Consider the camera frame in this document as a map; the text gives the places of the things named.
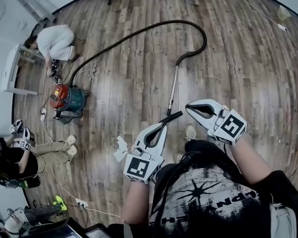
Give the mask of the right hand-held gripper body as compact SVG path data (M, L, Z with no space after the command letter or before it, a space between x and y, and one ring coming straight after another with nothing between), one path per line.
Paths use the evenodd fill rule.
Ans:
M208 130L208 136L234 146L246 132L246 127L247 122L237 111L222 107Z

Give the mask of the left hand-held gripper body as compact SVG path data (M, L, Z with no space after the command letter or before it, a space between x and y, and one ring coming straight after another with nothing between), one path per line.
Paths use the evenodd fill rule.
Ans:
M131 181L149 184L163 162L162 156L154 156L139 147L135 147L131 154L127 154L124 175Z

